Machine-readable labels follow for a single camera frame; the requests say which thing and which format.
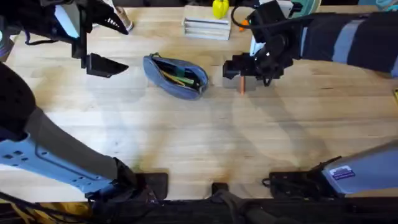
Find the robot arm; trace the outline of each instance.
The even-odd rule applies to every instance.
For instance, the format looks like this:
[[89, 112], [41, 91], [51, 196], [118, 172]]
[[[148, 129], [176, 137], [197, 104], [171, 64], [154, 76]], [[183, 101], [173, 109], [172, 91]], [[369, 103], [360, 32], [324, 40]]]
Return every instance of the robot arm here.
[[135, 174], [119, 159], [90, 149], [54, 124], [28, 85], [2, 63], [0, 74], [1, 164], [70, 184], [98, 203], [138, 198], [149, 188], [152, 196], [166, 197], [166, 173]]
[[391, 73], [398, 77], [398, 12], [315, 13], [286, 19], [277, 1], [261, 4], [249, 16], [254, 40], [262, 48], [234, 55], [223, 76], [255, 76], [268, 86], [293, 59], [326, 60]]
[[[72, 45], [72, 57], [81, 60], [87, 74], [109, 78], [128, 66], [97, 54], [87, 54], [87, 33], [93, 23], [128, 34], [112, 7], [101, 0], [15, 0], [0, 7], [0, 32], [3, 38], [23, 30], [28, 45], [66, 42]], [[30, 43], [30, 33], [49, 40]]]

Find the sticker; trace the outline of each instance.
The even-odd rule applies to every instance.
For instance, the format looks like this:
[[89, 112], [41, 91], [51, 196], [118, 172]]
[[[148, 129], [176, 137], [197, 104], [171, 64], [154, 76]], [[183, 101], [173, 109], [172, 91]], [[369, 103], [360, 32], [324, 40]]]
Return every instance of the sticker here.
[[335, 180], [355, 177], [354, 171], [349, 166], [341, 166], [336, 169], [329, 170], [329, 173]]

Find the wooden table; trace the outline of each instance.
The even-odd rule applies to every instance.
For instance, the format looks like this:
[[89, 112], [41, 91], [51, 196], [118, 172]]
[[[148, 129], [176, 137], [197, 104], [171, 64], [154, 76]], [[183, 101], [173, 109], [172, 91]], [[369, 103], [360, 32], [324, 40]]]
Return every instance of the wooden table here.
[[[272, 170], [306, 170], [397, 138], [392, 89], [398, 80], [301, 60], [272, 86], [242, 96], [221, 86], [221, 68], [232, 54], [249, 50], [250, 31], [233, 26], [229, 41], [188, 39], [180, 27], [183, 8], [127, 12], [136, 24], [130, 35], [100, 27], [88, 36], [88, 51], [129, 65], [124, 73], [110, 79], [85, 75], [70, 57], [70, 45], [29, 47], [23, 37], [7, 64], [66, 132], [135, 171], [167, 171], [169, 199], [205, 198], [213, 181], [229, 182], [241, 197], [269, 197], [260, 180]], [[239, 9], [238, 17], [249, 12]], [[201, 65], [211, 78], [203, 98], [179, 100], [149, 83], [142, 57], [154, 52]], [[0, 167], [0, 182], [2, 191], [34, 202], [84, 200], [74, 187], [13, 167]]]

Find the cable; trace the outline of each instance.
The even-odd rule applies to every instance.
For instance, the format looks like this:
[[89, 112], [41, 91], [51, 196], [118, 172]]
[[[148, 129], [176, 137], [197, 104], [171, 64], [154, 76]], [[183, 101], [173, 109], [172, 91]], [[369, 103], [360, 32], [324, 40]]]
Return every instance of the cable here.
[[25, 200], [16, 198], [16, 197], [8, 195], [8, 194], [5, 194], [4, 192], [0, 192], [0, 198], [3, 199], [3, 200], [6, 200], [8, 202], [12, 202], [12, 203], [14, 203], [16, 205], [19, 205], [19, 206], [22, 206], [22, 207], [29, 207], [29, 208], [32, 208], [34, 210], [39, 210], [39, 211], [42, 211], [42, 212], [47, 213], [47, 214], [60, 215], [60, 216], [63, 216], [63, 217], [69, 217], [69, 218], [75, 219], [76, 221], [80, 221], [82, 223], [97, 224], [96, 222], [89, 221], [86, 218], [81, 217], [79, 215], [74, 215], [74, 214], [70, 214], [70, 213], [67, 213], [67, 212], [61, 212], [61, 211], [54, 210], [54, 209], [51, 209], [51, 208], [45, 208], [45, 207], [43, 207], [41, 205], [37, 205], [37, 204], [31, 203], [31, 202], [27, 202]]
[[37, 40], [37, 41], [30, 41], [30, 33], [26, 30], [25, 31], [25, 36], [26, 36], [26, 40], [25, 40], [25, 44], [26, 45], [39, 45], [39, 44], [52, 44], [55, 42], [58, 42], [57, 40]]
[[235, 6], [232, 9], [232, 11], [231, 11], [231, 20], [238, 27], [242, 27], [242, 28], [245, 28], [245, 29], [265, 29], [265, 28], [271, 28], [271, 27], [275, 27], [275, 26], [280, 26], [280, 25], [287, 24], [287, 23], [290, 23], [290, 22], [293, 22], [293, 21], [302, 21], [304, 17], [311, 18], [311, 15], [309, 15], [309, 16], [303, 16], [303, 17], [298, 17], [298, 18], [293, 18], [293, 19], [286, 19], [286, 20], [283, 20], [283, 21], [274, 22], [274, 23], [266, 24], [266, 25], [257, 25], [257, 26], [254, 26], [254, 25], [243, 25], [243, 24], [240, 24], [238, 21], [236, 21], [235, 20], [235, 16], [234, 16], [235, 15], [235, 11], [239, 7], [240, 6]]

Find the black mount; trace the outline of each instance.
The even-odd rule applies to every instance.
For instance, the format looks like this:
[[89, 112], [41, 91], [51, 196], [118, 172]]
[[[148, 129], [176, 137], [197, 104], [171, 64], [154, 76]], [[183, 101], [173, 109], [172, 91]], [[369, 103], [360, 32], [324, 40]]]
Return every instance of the black mount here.
[[333, 200], [343, 198], [337, 193], [322, 174], [326, 165], [341, 157], [321, 162], [309, 171], [270, 172], [269, 177], [262, 180], [275, 199]]

